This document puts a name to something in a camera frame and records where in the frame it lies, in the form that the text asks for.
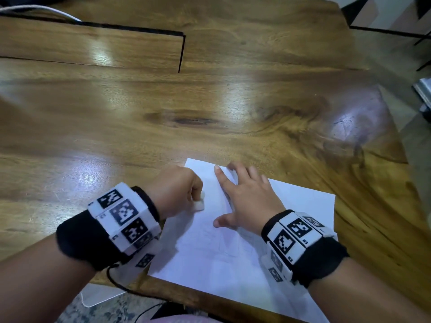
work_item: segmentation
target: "sheet of paper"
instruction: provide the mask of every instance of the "sheet of paper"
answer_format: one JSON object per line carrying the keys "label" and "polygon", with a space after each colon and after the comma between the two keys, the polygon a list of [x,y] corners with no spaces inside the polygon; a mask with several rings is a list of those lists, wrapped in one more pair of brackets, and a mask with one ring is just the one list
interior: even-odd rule
{"label": "sheet of paper", "polygon": [[[160,238],[164,250],[153,259],[149,275],[306,322],[328,322],[309,294],[298,298],[280,291],[259,262],[266,247],[259,236],[243,229],[213,227],[216,217],[231,212],[214,164],[189,158],[185,166],[203,181],[205,209],[166,220]],[[234,181],[229,170],[222,169]],[[334,227],[335,195],[270,182],[286,208],[306,212]]]}

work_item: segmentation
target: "right hand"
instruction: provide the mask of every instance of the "right hand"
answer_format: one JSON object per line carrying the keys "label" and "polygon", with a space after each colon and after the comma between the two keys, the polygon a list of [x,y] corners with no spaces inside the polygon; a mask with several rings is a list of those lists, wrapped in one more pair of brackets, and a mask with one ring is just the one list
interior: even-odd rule
{"label": "right hand", "polygon": [[214,220],[214,227],[242,227],[260,235],[264,225],[274,215],[286,210],[277,197],[266,176],[260,175],[255,167],[246,168],[235,161],[228,165],[238,175],[238,185],[231,182],[218,165],[215,175],[223,190],[229,195],[235,212],[224,214]]}

